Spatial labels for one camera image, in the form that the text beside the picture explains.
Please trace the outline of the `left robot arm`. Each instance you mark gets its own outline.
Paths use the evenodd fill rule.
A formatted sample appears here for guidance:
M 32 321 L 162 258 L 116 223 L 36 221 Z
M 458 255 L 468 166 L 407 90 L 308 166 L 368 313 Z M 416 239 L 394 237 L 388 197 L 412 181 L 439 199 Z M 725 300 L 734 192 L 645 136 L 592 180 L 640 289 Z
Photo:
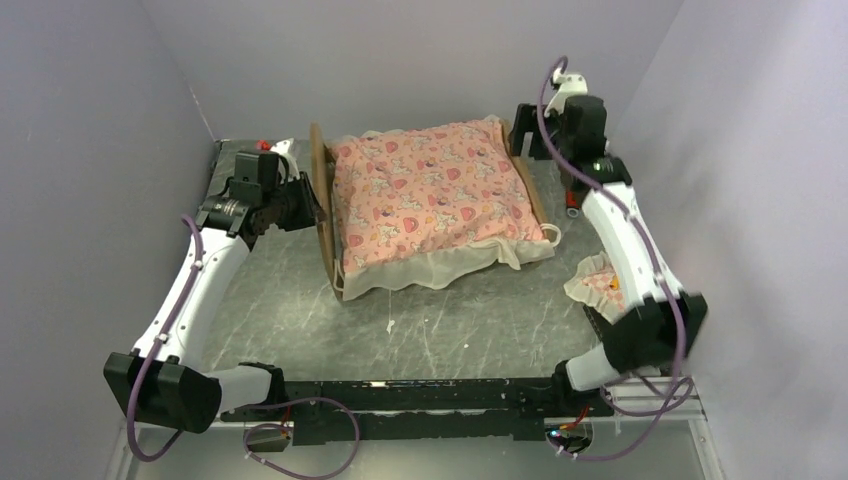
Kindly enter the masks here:
M 234 275 L 259 238 L 324 218 L 290 142 L 241 150 L 223 189 L 185 217 L 190 244 L 155 318 L 127 353 L 113 353 L 104 377 L 126 415 L 137 421 L 202 433 L 222 413 L 248 406 L 272 420 L 287 406 L 280 368 L 246 362 L 204 373 L 202 350 Z

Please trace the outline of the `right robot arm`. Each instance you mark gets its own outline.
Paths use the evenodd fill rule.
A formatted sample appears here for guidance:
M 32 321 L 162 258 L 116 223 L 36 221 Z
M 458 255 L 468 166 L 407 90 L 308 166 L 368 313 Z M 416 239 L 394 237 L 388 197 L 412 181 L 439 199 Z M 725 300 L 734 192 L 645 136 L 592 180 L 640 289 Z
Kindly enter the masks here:
M 599 345 L 555 369 L 551 401 L 564 415 L 585 407 L 590 391 L 644 367 L 668 368 L 678 376 L 708 312 L 705 298 L 688 293 L 662 258 L 627 167 L 607 149 L 606 120 L 604 102 L 596 96 L 571 97 L 550 115 L 521 103 L 509 135 L 512 153 L 520 153 L 530 135 L 531 157 L 558 163 L 623 294 L 623 311 L 601 329 Z

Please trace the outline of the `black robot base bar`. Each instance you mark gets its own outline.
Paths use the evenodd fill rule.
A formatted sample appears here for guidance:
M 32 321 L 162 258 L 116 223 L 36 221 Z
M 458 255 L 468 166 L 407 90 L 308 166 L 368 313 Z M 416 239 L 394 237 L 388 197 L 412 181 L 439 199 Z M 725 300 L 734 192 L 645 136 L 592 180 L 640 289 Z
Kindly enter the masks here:
M 397 381 L 289 381 L 291 407 L 240 407 L 225 422 L 288 419 L 297 446 L 333 441 L 509 437 L 536 441 L 546 429 L 612 416 L 598 391 L 566 399 L 547 377 Z

